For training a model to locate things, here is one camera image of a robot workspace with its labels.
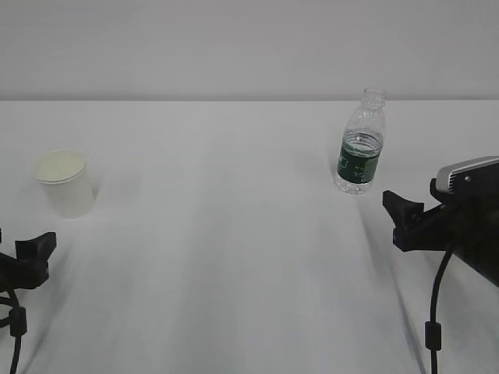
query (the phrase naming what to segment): black cable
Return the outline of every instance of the black cable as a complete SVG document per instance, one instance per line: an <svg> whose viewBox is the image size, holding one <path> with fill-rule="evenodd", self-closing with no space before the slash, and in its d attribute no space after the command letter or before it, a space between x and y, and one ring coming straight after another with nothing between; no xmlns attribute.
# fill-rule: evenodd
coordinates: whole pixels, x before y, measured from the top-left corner
<svg viewBox="0 0 499 374"><path fill-rule="evenodd" d="M449 264L449 261L454 253L455 245L450 245L445 251L444 258L438 267L437 275L435 276L434 288L431 292L430 302L430 322L426 323L426 347L431 353L431 374L438 374L437 351L441 349L441 325L437 323L437 300L438 292L444 271Z"/></svg>
<svg viewBox="0 0 499 374"><path fill-rule="evenodd" d="M19 364L19 354L21 353L21 337L16 338L14 343L14 355L12 356L12 364L10 364L10 374L16 374L17 365Z"/></svg>
<svg viewBox="0 0 499 374"><path fill-rule="evenodd" d="M11 306L12 309L19 308L19 299L17 298L16 292L10 285L10 283L5 278L4 274L0 272L0 283L3 284L4 289L6 290L9 298L0 298L0 304ZM11 317L6 317L4 319L0 319L0 327L9 326L12 323ZM10 364L10 374L16 374L17 365L19 364L19 355L21 353L21 336L16 336L16 341L14 343L14 353L12 355L12 362Z"/></svg>

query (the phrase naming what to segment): white wall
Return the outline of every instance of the white wall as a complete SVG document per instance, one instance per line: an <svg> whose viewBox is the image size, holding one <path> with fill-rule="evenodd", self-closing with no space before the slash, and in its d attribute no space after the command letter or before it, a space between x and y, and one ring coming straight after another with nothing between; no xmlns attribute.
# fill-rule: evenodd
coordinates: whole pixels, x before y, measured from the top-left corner
<svg viewBox="0 0 499 374"><path fill-rule="evenodd" d="M499 98L498 0L0 0L0 99Z"/></svg>

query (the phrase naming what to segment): plastic water bottle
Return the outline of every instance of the plastic water bottle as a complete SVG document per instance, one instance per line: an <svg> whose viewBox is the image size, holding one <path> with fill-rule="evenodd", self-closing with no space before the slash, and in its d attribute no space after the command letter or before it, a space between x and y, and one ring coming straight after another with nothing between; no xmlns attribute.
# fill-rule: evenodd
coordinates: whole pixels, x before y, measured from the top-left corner
<svg viewBox="0 0 499 374"><path fill-rule="evenodd" d="M366 88L343 134L334 183L351 194L364 193L373 183L385 135L384 90Z"/></svg>

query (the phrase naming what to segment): water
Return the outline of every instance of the water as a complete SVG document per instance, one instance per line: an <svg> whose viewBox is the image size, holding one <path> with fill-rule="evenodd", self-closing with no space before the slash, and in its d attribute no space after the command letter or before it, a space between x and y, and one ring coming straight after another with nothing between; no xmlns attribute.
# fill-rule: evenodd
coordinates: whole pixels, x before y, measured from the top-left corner
<svg viewBox="0 0 499 374"><path fill-rule="evenodd" d="M369 129L347 130L343 136L342 155L339 161L343 167L338 167L334 173L336 186L341 191L351 194L367 191L373 183L377 159L382 148L383 136L379 132Z"/></svg>

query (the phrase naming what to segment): cup rim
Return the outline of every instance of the cup rim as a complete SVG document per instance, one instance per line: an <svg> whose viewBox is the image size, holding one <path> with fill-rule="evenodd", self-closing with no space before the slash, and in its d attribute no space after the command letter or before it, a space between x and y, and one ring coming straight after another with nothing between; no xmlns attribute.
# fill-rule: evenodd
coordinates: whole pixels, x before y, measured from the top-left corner
<svg viewBox="0 0 499 374"><path fill-rule="evenodd" d="M39 168L40 168L41 164L44 161L46 161L46 159L48 157L50 157L51 155L53 155L54 153L72 153L74 156L76 156L80 159L81 167L79 168L78 171L75 171L74 173L72 173L71 175L68 175L65 178L47 179L47 178L41 177L39 174L40 173ZM45 185L60 185L62 183L71 182L72 180L78 178L80 175L82 175L82 173L85 172L86 167L87 167L87 160L85 159L85 156L83 156L80 152L78 152L76 150L69 149L69 148L62 148L62 149L58 149L58 150L53 150L51 152L48 152L48 153L40 156L37 160L37 163L34 165L34 176L40 183L43 183Z"/></svg>

